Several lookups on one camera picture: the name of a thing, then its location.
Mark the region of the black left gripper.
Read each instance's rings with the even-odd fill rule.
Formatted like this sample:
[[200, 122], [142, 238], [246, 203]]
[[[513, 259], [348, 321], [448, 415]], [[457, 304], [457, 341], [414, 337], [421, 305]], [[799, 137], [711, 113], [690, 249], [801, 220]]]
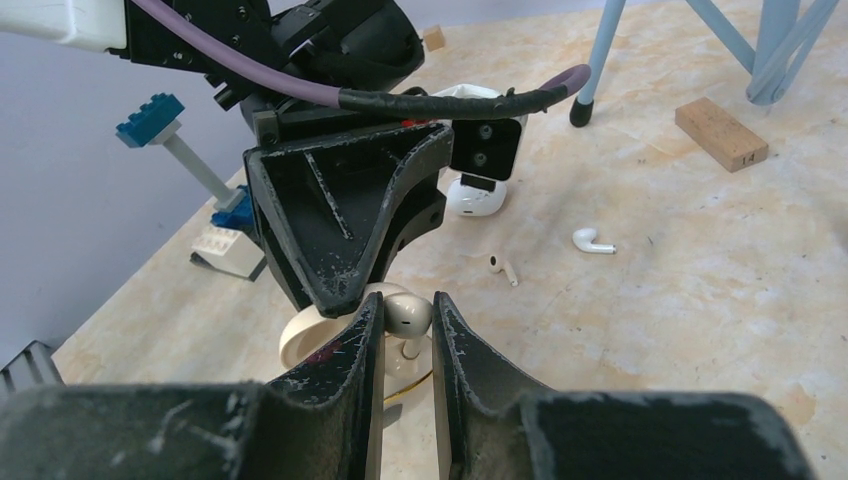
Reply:
[[[393, 1], [306, 1], [272, 13], [266, 1], [170, 1], [228, 47], [288, 75], [387, 92], [425, 60], [422, 41]], [[131, 1], [123, 58], [197, 72], [223, 110], [308, 110], [311, 105], [239, 77]], [[354, 312], [377, 281], [377, 256], [400, 203], [448, 165], [451, 129], [439, 122], [365, 129], [245, 152], [260, 245], [297, 310], [329, 318]]]

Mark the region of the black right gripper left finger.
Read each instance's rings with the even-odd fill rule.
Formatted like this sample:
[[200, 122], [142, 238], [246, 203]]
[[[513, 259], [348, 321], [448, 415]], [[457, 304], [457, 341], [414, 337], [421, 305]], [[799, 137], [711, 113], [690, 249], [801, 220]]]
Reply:
[[376, 479], [384, 300], [266, 382], [39, 387], [1, 410], [5, 479]]

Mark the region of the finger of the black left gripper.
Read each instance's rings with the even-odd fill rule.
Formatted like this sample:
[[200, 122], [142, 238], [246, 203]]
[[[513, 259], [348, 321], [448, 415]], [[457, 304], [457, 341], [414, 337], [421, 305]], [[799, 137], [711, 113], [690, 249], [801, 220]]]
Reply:
[[442, 225], [446, 196], [439, 190], [438, 180], [436, 173], [419, 182], [395, 211], [377, 256], [378, 282], [385, 279], [399, 251]]

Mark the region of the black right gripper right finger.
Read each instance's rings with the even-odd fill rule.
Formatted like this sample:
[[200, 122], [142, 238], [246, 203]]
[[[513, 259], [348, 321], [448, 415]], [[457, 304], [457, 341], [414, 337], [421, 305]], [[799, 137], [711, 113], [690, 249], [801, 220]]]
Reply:
[[432, 316], [444, 479], [812, 479], [787, 421], [720, 392], [558, 391], [495, 350], [444, 292]]

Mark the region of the beige charging case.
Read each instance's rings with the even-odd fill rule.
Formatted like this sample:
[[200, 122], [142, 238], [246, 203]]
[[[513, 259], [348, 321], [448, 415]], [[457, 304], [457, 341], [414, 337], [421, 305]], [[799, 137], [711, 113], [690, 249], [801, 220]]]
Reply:
[[[367, 286], [365, 293], [380, 293], [383, 300], [395, 293], [409, 292], [394, 283], [380, 282]], [[297, 313], [286, 325], [279, 339], [279, 358], [284, 369], [290, 370], [307, 359], [315, 359], [320, 348], [335, 339], [353, 321], [352, 314], [338, 318], [323, 317], [314, 306]], [[406, 359], [402, 355], [402, 339], [383, 334], [385, 344], [385, 382], [387, 397], [384, 404], [393, 406], [400, 398], [427, 380], [432, 370], [432, 341], [428, 332], [423, 338], [420, 355]]]

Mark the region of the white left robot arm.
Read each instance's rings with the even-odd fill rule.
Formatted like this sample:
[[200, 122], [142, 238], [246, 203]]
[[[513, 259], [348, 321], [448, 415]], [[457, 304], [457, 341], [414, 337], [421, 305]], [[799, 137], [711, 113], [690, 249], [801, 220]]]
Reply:
[[404, 247], [437, 229], [437, 182], [452, 130], [402, 112], [340, 109], [338, 89], [391, 93], [424, 48], [393, 1], [307, 1], [273, 13], [264, 1], [162, 1], [230, 55], [309, 85], [304, 96], [251, 80], [159, 22], [144, 1], [5, 1], [1, 28], [134, 63], [201, 73], [224, 109], [239, 107], [256, 144], [247, 182], [228, 187], [181, 140], [181, 103], [154, 95], [117, 126], [127, 146], [160, 144], [216, 200], [215, 224], [245, 230], [298, 309], [354, 312]]

